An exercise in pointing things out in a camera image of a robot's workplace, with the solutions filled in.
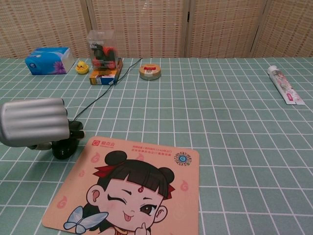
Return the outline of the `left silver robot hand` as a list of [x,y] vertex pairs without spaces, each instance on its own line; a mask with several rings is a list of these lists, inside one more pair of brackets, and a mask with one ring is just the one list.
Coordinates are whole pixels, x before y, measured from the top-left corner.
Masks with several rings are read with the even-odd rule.
[[0,142],[10,147],[40,145],[85,137],[83,125],[70,121],[62,98],[15,100],[0,105]]

